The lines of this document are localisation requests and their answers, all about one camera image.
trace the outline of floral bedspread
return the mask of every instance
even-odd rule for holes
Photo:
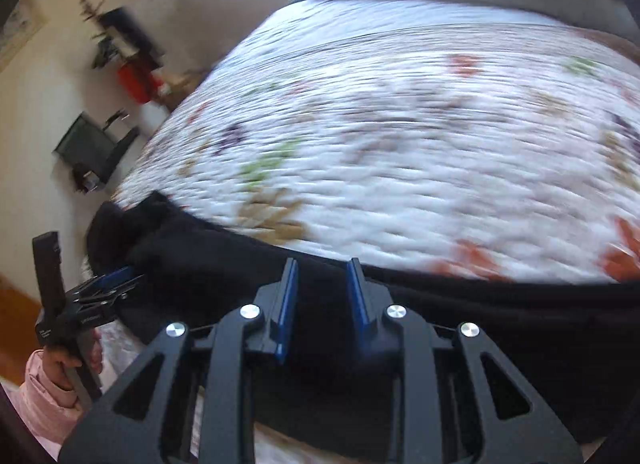
[[[377,266],[637,276],[635,53],[570,27],[456,24],[231,59],[114,200],[157,189],[242,234]]]

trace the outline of black blanket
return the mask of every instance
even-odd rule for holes
[[[196,219],[159,193],[123,211],[104,204],[87,235],[95,274],[129,265],[150,282],[120,317],[150,342],[168,323],[210,324],[280,279],[289,256],[300,290],[287,365],[257,376],[257,420],[308,444],[380,460],[390,386],[352,368],[345,264],[270,246]],[[606,435],[640,382],[638,284],[457,280],[364,266],[396,303],[430,322],[478,323],[579,442]]]

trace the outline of red object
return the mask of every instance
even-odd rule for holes
[[[135,60],[125,63],[118,69],[118,80],[140,105],[154,99],[158,95],[158,89],[162,86],[162,80]]]

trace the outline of triangular cutout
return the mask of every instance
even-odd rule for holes
[[[529,401],[518,391],[494,359],[489,354],[483,354],[481,360],[498,418],[507,420],[528,414],[531,410]]]
[[[144,420],[151,405],[164,355],[158,354],[133,379],[113,407],[113,411],[133,420]]]

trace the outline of bed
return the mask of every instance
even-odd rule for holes
[[[159,189],[236,232],[379,267],[637,278],[640,32],[619,0],[540,4],[298,0],[172,114],[112,200]],[[117,322],[103,336],[117,371],[142,348]]]

